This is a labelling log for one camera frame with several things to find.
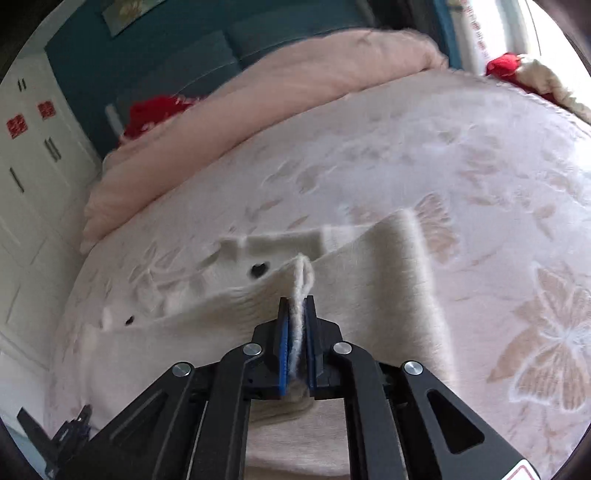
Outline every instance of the white towel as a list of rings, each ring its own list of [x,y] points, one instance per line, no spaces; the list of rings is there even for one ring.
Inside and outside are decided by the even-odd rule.
[[[338,323],[345,340],[388,364],[419,360],[453,388],[449,333],[434,300],[423,242],[414,214],[406,210],[370,228],[225,239],[201,272],[199,288],[206,293],[186,311],[138,326],[85,328],[80,395],[93,406],[92,423],[104,426],[175,362],[200,366],[220,360],[249,341],[256,325],[277,316],[281,296],[299,301],[308,293],[314,295],[318,315]],[[260,262],[265,252],[278,261],[294,251],[314,260],[298,254],[260,280],[235,285],[245,267]],[[301,339],[301,312],[293,313],[292,337]],[[299,345],[294,342],[290,352],[291,372]],[[262,475],[261,469],[346,475],[342,401],[313,401],[299,385],[287,401],[257,403],[246,459],[257,467],[249,470],[252,478]]]

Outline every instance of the cabinet door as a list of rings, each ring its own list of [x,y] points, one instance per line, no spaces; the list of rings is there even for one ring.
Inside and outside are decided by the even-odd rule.
[[[49,366],[51,342],[61,315],[61,304],[48,287],[50,280],[34,267],[18,265],[0,246],[0,267],[9,308],[2,309],[0,336],[8,339],[27,358]]]
[[[0,86],[0,152],[25,198],[50,222],[58,222],[72,196],[72,187],[31,123],[31,114],[8,94],[10,80],[7,76]],[[9,127],[14,126],[15,118],[24,119],[26,125],[26,130],[16,136]]]
[[[49,65],[43,64],[40,56],[18,60],[14,69],[17,87],[18,80],[21,81],[19,98],[27,118],[42,136],[56,168],[68,179],[72,188],[83,190],[96,178],[96,164],[67,124],[64,103],[59,99],[61,92],[53,72]]]
[[[35,272],[41,274],[46,287],[60,301],[60,309],[66,306],[78,272],[82,268],[82,256],[56,235],[49,234],[33,261]]]
[[[21,265],[30,265],[45,238],[43,221],[25,198],[11,168],[0,157],[0,243]]]

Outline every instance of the white cabinet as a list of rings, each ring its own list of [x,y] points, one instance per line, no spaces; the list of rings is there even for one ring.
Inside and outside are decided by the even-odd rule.
[[[43,118],[45,102],[53,110]],[[43,420],[52,339],[82,266],[98,171],[47,56],[16,60],[0,84],[0,415],[17,430],[21,406]]]
[[[19,59],[15,69],[18,77],[16,83],[13,78],[12,88],[17,89],[21,79],[19,94],[31,125],[41,133],[43,145],[57,169],[72,185],[82,187],[96,177],[96,163],[68,128],[69,109],[64,108],[57,84],[51,81],[53,74],[46,59],[45,55]],[[51,102],[55,115],[44,119],[39,105],[46,102]]]

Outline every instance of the teal wall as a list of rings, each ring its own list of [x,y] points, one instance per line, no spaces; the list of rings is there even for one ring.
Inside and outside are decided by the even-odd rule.
[[[335,0],[320,1],[327,9],[340,8]],[[305,2],[166,0],[112,38],[101,16],[105,0],[87,0],[49,41],[46,52],[76,118],[104,155],[116,146],[104,108],[119,92],[208,33],[301,3]]]

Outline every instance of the bed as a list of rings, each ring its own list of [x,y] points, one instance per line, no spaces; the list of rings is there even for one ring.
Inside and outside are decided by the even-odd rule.
[[[123,215],[90,251],[60,323],[50,433],[93,400],[80,366],[85,325],[162,321],[178,292],[198,295],[191,272],[219,238],[365,225],[410,208],[452,333],[458,392],[551,478],[591,413],[591,129],[506,84],[442,64],[418,70],[226,144],[221,158]],[[105,178],[125,164],[113,162]],[[330,455],[303,452],[282,469],[345,476],[347,464]]]

